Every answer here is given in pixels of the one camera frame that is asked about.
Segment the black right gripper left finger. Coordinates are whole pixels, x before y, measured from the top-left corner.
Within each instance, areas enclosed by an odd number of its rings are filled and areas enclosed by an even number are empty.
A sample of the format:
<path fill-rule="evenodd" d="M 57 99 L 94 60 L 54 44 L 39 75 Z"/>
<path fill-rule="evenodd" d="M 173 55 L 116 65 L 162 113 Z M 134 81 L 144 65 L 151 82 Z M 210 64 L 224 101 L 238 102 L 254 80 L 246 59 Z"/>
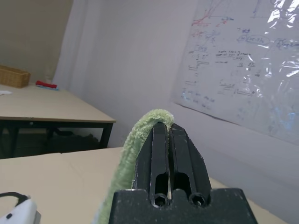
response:
<path fill-rule="evenodd" d="M 150 130 L 135 164 L 135 204 L 137 207 L 168 205 L 169 190 L 168 132 L 158 122 Z"/>

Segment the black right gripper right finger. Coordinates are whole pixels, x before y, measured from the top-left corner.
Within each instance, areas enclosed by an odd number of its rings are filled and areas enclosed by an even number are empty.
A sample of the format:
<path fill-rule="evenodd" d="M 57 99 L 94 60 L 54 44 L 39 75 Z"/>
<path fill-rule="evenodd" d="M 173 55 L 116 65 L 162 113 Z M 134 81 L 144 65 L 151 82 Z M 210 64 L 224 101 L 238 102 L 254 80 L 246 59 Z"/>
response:
<path fill-rule="evenodd" d="M 212 187 L 203 157 L 181 126 L 173 124 L 169 137 L 171 191 L 180 189 L 195 206 L 207 206 Z"/>

